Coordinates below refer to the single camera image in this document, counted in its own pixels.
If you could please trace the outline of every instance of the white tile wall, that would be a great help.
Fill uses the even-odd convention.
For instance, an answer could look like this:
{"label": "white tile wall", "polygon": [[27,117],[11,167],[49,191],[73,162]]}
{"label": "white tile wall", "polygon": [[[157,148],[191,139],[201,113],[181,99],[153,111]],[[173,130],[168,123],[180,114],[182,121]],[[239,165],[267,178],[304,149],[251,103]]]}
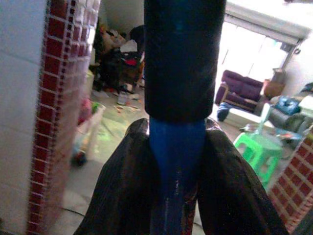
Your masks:
{"label": "white tile wall", "polygon": [[39,65],[0,54],[0,125],[33,133],[39,69]]}
{"label": "white tile wall", "polygon": [[25,234],[28,192],[0,183],[0,217],[3,229],[14,234]]}
{"label": "white tile wall", "polygon": [[40,63],[46,0],[0,1],[0,50]]}
{"label": "white tile wall", "polygon": [[0,183],[29,189],[32,141],[31,135],[0,126]]}

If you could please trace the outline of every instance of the floor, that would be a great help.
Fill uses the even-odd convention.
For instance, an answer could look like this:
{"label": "floor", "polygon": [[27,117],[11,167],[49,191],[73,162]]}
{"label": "floor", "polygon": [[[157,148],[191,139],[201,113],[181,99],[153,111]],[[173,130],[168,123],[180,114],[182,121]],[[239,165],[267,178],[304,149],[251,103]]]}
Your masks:
{"label": "floor", "polygon": [[[109,97],[92,96],[92,100],[98,101],[106,106],[99,127],[94,156],[89,156],[87,163],[82,167],[73,167],[70,171],[67,188],[64,195],[63,207],[81,214],[85,214],[90,203],[93,189],[103,164],[107,161],[118,144],[121,142],[126,129],[135,120],[147,118],[144,111],[143,90],[137,91],[140,100],[132,100],[128,107],[118,110],[117,97],[108,94]],[[211,117],[216,119],[217,106],[213,107]],[[220,126],[226,132],[231,141],[240,134],[236,127],[220,122]],[[285,149],[285,156],[292,151]],[[286,167],[288,160],[281,160],[270,184],[275,182],[279,173]],[[56,224],[50,229],[49,235],[72,235],[79,226],[83,217],[79,214],[64,210]],[[201,228],[199,210],[196,210],[193,235],[204,235]]]}

